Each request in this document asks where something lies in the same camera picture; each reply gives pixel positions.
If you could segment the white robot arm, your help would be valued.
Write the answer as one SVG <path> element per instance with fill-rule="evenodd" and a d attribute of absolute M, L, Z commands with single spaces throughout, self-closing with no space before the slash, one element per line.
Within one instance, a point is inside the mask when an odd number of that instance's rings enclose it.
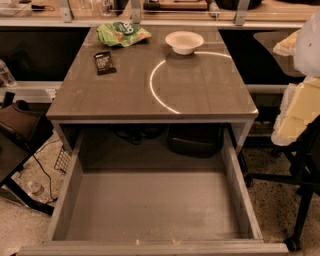
<path fill-rule="evenodd" d="M 320 76 L 320 8 L 306 21 L 298 34 L 294 67 L 306 76 Z"/>

